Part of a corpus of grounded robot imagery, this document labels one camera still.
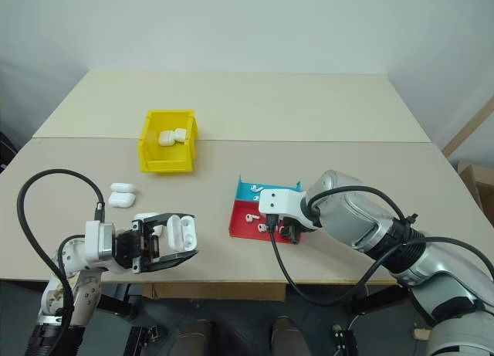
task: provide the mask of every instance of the red tray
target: red tray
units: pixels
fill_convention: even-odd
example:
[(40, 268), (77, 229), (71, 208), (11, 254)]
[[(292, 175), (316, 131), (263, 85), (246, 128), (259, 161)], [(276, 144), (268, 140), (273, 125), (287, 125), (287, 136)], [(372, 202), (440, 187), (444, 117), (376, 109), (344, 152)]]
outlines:
[[(247, 222), (245, 220), (245, 215), (258, 215), (260, 219), (254, 219), (252, 222)], [(258, 202), (248, 202), (246, 200), (236, 199), (233, 202), (232, 217), (230, 218), (230, 236), (235, 238), (246, 238), (246, 239), (256, 239), (271, 241), (267, 231), (259, 232), (257, 225), (259, 223), (266, 223), (266, 219), (259, 213), (259, 203)], [(278, 223), (278, 229), (275, 231), (275, 241), (286, 242), (290, 244), (288, 239), (282, 238), (279, 235), (279, 228), (283, 224)]]

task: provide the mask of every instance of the cardboard box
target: cardboard box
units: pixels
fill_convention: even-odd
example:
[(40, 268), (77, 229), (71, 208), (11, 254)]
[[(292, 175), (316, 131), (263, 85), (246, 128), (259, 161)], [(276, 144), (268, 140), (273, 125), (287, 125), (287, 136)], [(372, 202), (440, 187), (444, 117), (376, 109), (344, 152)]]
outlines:
[(477, 205), (494, 226), (494, 169), (460, 161), (458, 174)]

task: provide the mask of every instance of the person's foot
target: person's foot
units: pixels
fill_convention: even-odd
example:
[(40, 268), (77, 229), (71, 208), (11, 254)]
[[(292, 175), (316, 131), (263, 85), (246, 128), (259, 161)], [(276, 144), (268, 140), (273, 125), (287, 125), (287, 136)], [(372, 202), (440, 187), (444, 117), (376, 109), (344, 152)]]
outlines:
[(211, 352), (212, 323), (197, 320), (177, 337), (169, 356), (208, 356)]
[(278, 317), (272, 327), (271, 349), (273, 356), (310, 356), (302, 333), (287, 316)]

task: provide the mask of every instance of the cable connector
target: cable connector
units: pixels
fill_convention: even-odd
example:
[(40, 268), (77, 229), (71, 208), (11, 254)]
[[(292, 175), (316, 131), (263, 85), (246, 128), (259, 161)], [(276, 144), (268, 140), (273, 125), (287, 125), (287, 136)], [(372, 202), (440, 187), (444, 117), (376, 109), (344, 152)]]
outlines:
[(94, 209), (94, 221), (105, 222), (105, 203), (97, 202)]
[(418, 214), (414, 213), (413, 215), (408, 216), (405, 220), (408, 222), (409, 225), (412, 225), (417, 221)]
[(266, 215), (266, 226), (270, 234), (274, 234), (276, 226), (278, 225), (279, 215), (268, 214)]

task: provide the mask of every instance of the wooden frame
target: wooden frame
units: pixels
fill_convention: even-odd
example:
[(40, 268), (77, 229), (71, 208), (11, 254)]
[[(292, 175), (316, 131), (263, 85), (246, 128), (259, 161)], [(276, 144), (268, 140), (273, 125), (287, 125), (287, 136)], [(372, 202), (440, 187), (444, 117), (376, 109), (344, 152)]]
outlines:
[(453, 154), (458, 146), (460, 146), (463, 141), (465, 141), (477, 128), (479, 128), (480, 124), (486, 120), (489, 115), (494, 112), (494, 96), (492, 96), (480, 109), (476, 115), (452, 138), (451, 141), (442, 149), (442, 153), (445, 157), (449, 157)]

